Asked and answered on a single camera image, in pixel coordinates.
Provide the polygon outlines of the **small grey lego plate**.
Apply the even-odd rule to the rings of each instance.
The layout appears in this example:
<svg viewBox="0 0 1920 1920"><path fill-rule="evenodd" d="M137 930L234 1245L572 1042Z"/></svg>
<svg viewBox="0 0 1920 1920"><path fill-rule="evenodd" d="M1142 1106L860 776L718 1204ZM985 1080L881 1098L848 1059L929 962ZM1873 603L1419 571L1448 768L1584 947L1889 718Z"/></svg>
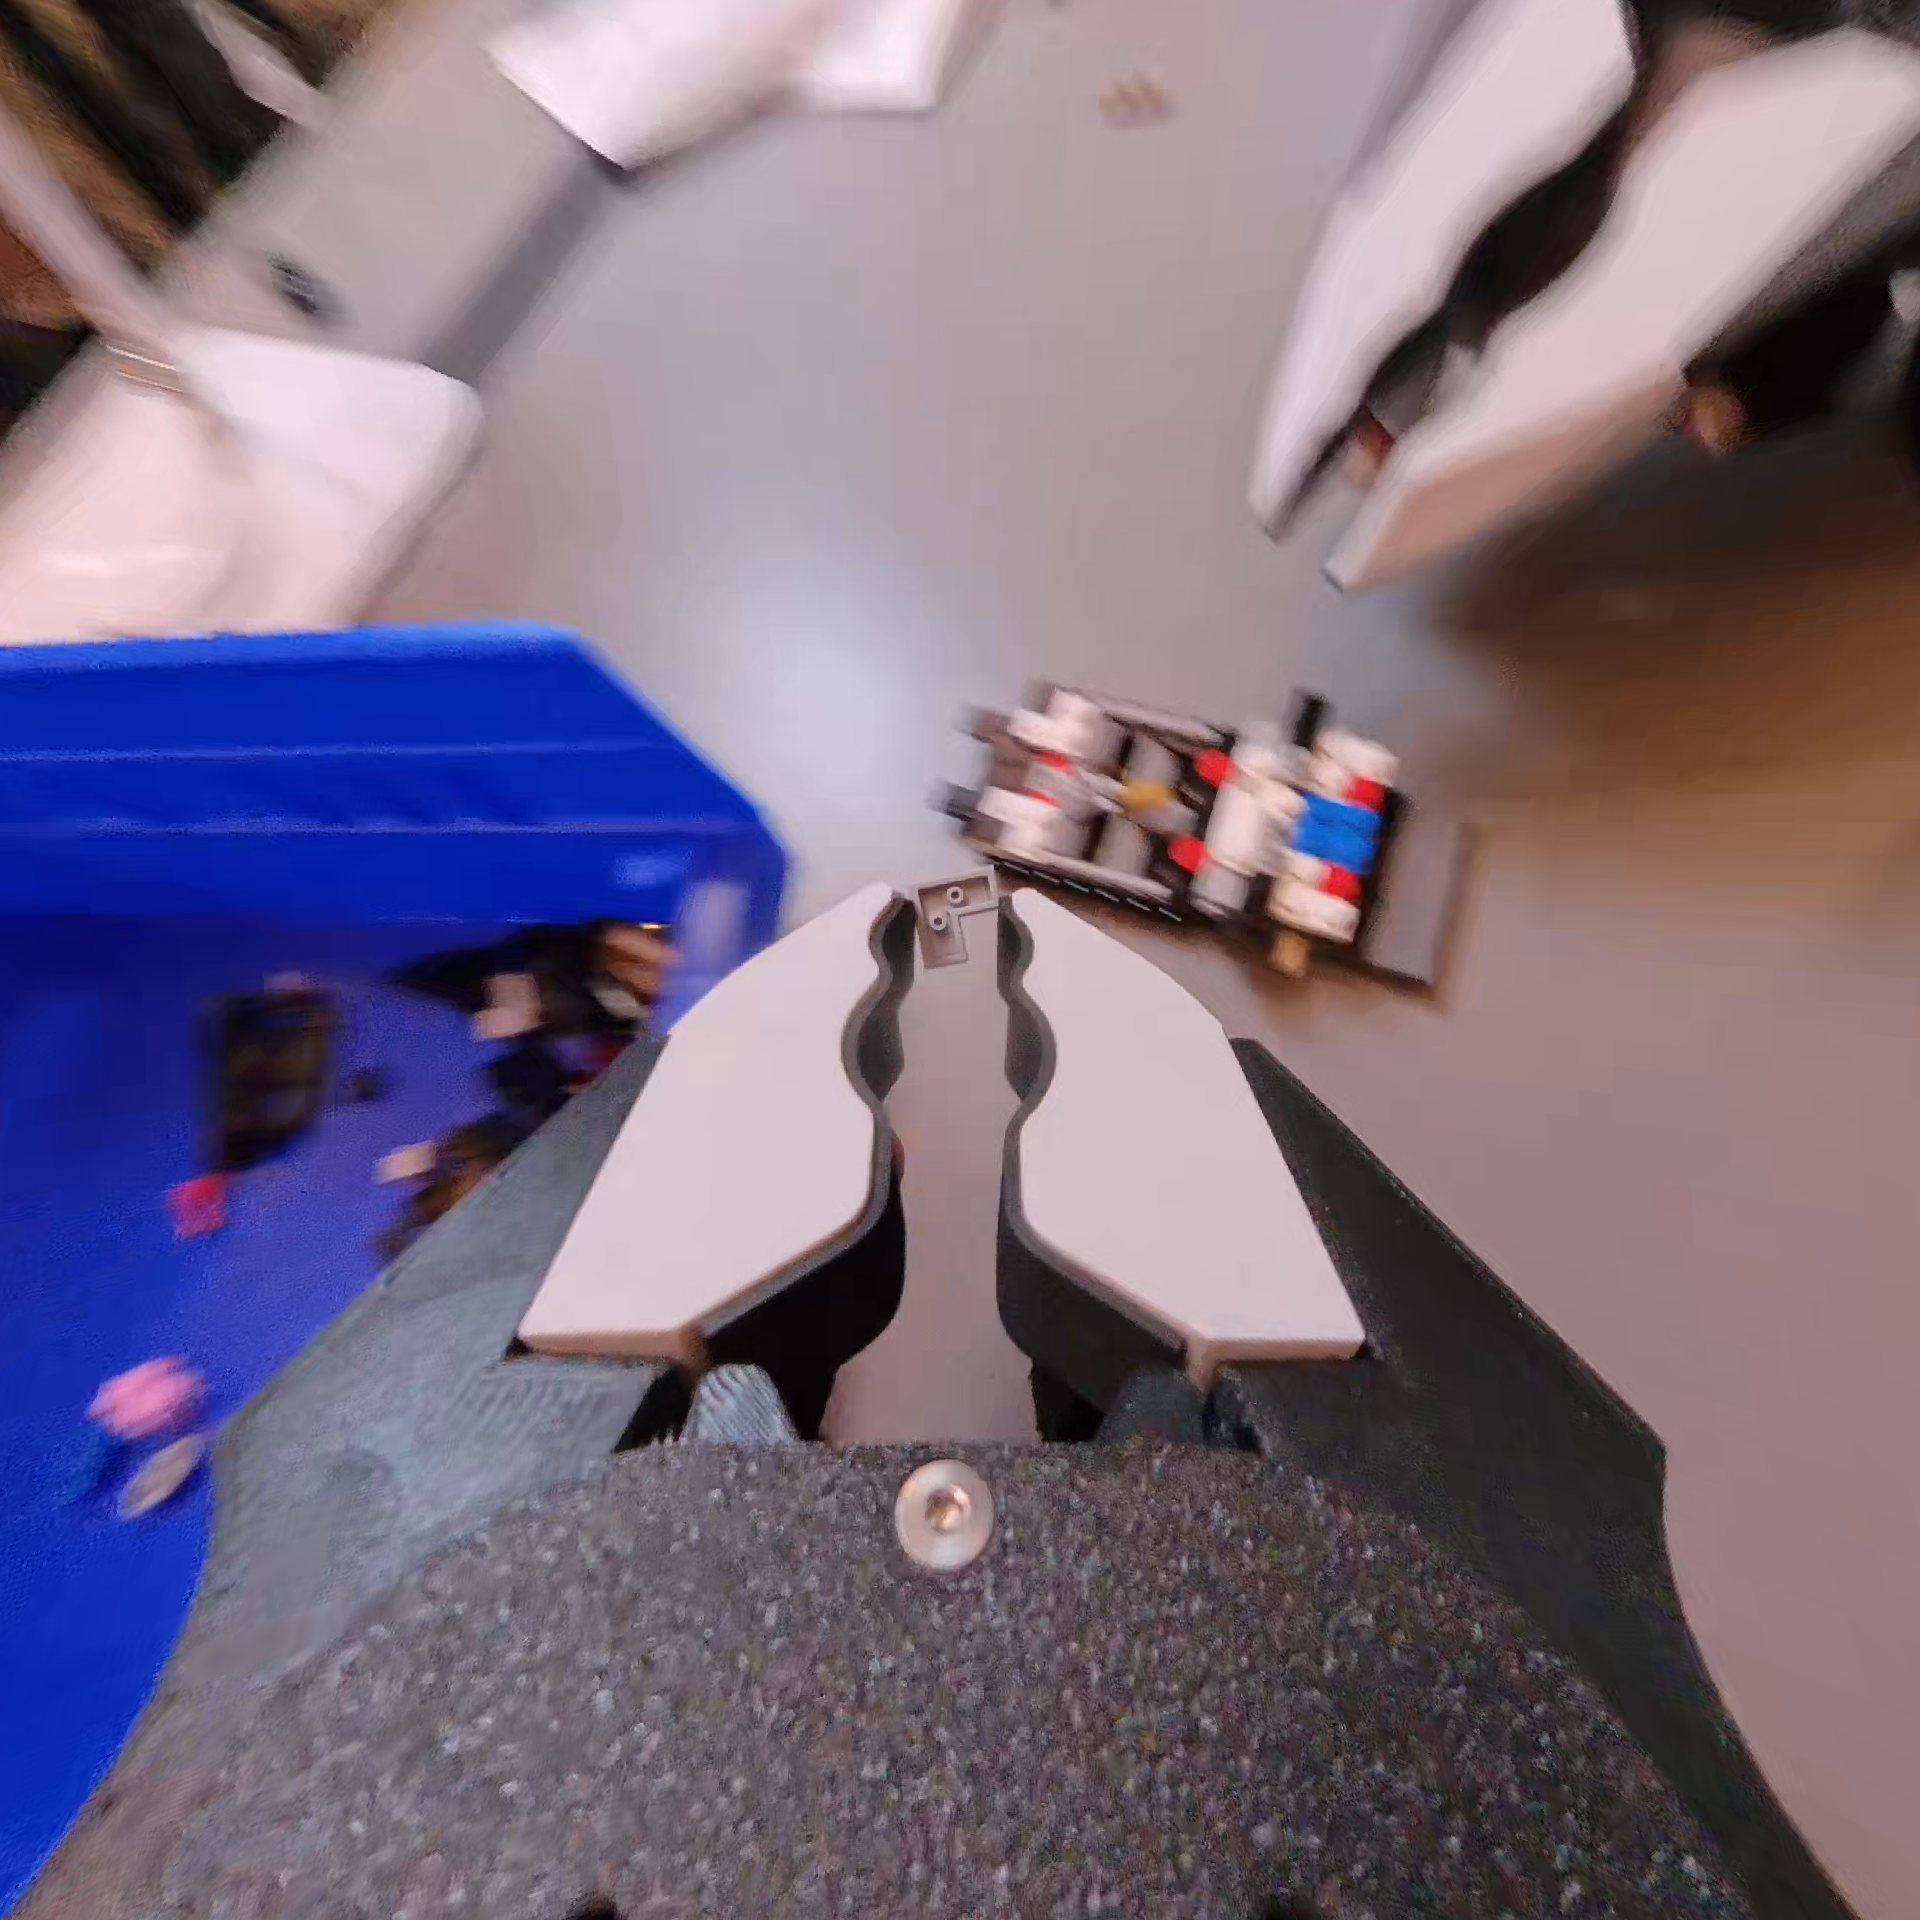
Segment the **small grey lego plate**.
<svg viewBox="0 0 1920 1920"><path fill-rule="evenodd" d="M1000 884L990 869L924 883L915 893L919 960L924 969L952 969L970 960L970 923L1000 913Z"/></svg>

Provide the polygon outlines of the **white paper sheets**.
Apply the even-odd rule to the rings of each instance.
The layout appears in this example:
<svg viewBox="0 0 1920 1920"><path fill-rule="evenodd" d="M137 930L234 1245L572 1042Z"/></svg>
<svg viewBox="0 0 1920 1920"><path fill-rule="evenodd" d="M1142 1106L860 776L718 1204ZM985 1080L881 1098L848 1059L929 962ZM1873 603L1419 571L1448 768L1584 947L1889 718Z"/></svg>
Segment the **white paper sheets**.
<svg viewBox="0 0 1920 1920"><path fill-rule="evenodd" d="M985 2L566 2L502 28L505 82L631 173L758 115L922 115L987 30Z"/></svg>

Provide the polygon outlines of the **white book stand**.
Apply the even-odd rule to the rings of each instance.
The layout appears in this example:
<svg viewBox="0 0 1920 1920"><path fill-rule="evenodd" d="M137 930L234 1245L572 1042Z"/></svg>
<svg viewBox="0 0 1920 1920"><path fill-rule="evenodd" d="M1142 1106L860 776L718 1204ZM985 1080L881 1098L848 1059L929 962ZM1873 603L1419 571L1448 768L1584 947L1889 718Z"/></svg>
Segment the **white book stand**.
<svg viewBox="0 0 1920 1920"><path fill-rule="evenodd" d="M356 617L476 453L416 362L209 328L4 115L4 222L91 341L4 434L2 643L300 634Z"/></svg>

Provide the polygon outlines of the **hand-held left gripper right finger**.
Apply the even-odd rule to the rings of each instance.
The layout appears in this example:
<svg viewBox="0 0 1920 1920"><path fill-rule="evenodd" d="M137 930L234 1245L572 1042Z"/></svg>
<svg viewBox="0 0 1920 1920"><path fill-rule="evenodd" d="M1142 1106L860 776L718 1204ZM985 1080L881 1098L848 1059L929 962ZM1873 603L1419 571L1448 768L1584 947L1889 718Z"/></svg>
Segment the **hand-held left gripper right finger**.
<svg viewBox="0 0 1920 1920"><path fill-rule="evenodd" d="M1111 1411L1144 1369L1346 1363L1364 1330L1228 1029L1057 901L1000 901L1000 1320Z"/></svg>

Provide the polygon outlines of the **lego car model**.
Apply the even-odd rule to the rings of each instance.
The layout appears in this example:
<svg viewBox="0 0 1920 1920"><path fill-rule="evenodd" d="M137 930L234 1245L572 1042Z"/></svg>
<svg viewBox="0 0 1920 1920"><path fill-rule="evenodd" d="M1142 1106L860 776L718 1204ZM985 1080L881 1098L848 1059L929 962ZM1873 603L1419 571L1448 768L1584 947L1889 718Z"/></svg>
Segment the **lego car model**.
<svg viewBox="0 0 1920 1920"><path fill-rule="evenodd" d="M1001 880L1212 930L1287 978L1440 990L1470 829L1319 693L1223 728L1043 681L966 733L977 772L936 804Z"/></svg>

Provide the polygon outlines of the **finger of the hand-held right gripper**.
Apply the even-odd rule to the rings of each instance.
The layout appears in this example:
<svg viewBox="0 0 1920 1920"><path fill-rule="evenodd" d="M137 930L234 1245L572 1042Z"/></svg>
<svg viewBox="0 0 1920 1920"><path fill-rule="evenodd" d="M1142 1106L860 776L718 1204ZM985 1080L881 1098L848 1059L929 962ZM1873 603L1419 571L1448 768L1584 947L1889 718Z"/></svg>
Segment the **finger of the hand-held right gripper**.
<svg viewBox="0 0 1920 1920"><path fill-rule="evenodd" d="M1481 232L1624 107L1631 5L1439 5L1335 195L1266 386L1248 505L1283 539Z"/></svg>
<svg viewBox="0 0 1920 1920"><path fill-rule="evenodd" d="M1539 516L1664 427L1692 363L1916 141L1916 50L1839 30L1699 73L1628 155L1576 264L1406 432L1328 556L1390 585Z"/></svg>

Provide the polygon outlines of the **blue plastic bin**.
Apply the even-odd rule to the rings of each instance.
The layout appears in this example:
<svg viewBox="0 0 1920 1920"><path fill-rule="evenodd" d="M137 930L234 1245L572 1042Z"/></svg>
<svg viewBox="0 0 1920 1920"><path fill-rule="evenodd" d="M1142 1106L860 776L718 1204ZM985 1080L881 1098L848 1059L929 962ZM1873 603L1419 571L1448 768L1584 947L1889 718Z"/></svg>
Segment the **blue plastic bin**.
<svg viewBox="0 0 1920 1920"><path fill-rule="evenodd" d="M495 1106L466 1019L396 966L538 923L658 922L676 1021L772 941L758 806L586 640L548 629L55 643L2 685L4 1906L108 1774L209 1558L196 1469L122 1520L51 1492L112 1376L175 1355L228 1420L379 1270L378 1165ZM209 1147L209 1014L337 1000L319 1125L177 1237Z"/></svg>

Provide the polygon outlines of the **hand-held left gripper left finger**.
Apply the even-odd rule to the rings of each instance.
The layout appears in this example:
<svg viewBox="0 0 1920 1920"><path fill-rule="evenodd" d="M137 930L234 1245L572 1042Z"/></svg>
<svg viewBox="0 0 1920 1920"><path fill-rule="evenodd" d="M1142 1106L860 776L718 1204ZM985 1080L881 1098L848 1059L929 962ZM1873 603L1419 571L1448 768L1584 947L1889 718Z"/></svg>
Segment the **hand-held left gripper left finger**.
<svg viewBox="0 0 1920 1920"><path fill-rule="evenodd" d="M742 1363L792 1411L828 1409L905 1286L884 1098L915 939L874 883L691 1005L520 1320L529 1354Z"/></svg>

